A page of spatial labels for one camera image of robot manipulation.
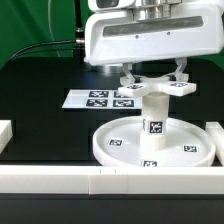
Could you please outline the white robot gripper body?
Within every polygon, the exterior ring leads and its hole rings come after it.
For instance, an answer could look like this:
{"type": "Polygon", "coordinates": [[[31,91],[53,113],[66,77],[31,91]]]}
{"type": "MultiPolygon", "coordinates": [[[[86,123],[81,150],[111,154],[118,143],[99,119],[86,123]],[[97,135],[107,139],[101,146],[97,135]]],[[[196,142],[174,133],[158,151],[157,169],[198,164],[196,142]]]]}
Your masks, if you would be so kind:
{"type": "Polygon", "coordinates": [[[92,65],[215,54],[224,48],[224,2],[135,2],[93,12],[85,27],[92,65]]]}

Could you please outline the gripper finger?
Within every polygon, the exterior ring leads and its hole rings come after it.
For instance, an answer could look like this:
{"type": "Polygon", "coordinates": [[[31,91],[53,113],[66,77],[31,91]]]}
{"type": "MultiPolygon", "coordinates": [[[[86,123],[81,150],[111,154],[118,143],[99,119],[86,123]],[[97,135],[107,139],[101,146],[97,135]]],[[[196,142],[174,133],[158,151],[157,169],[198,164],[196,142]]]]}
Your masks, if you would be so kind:
{"type": "Polygon", "coordinates": [[[132,68],[131,66],[132,66],[132,64],[123,63],[123,65],[122,65],[123,72],[127,76],[127,78],[129,79],[130,83],[135,83],[135,77],[133,76],[133,74],[130,71],[130,69],[132,68]]]}
{"type": "Polygon", "coordinates": [[[186,57],[176,58],[175,63],[177,65],[177,68],[174,72],[174,76],[177,81],[183,81],[184,80],[184,70],[187,66],[187,58],[186,57]]]}

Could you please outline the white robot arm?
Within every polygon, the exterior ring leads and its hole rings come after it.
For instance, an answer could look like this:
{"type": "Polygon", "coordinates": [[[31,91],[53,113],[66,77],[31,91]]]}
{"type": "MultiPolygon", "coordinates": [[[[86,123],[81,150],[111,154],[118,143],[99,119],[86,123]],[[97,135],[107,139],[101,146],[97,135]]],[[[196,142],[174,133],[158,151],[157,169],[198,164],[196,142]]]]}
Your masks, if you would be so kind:
{"type": "Polygon", "coordinates": [[[224,49],[224,0],[88,0],[86,60],[93,66],[174,59],[224,49]]]}

